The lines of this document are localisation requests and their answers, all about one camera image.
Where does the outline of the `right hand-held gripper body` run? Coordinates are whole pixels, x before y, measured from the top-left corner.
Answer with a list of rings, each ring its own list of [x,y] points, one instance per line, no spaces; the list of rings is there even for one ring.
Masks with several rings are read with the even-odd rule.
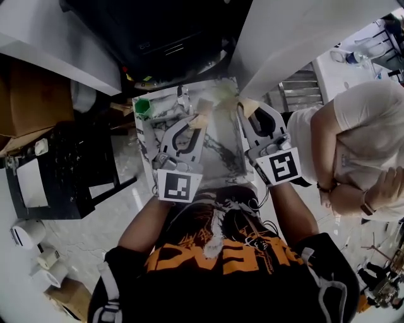
[[[263,141],[247,150],[247,159],[267,187],[275,186],[301,176],[298,150],[288,134]]]

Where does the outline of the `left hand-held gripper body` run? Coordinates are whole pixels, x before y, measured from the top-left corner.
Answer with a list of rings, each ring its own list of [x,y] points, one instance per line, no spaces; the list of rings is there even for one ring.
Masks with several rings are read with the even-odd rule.
[[[160,152],[153,161],[158,199],[191,203],[203,178],[200,158],[201,153],[174,156]]]

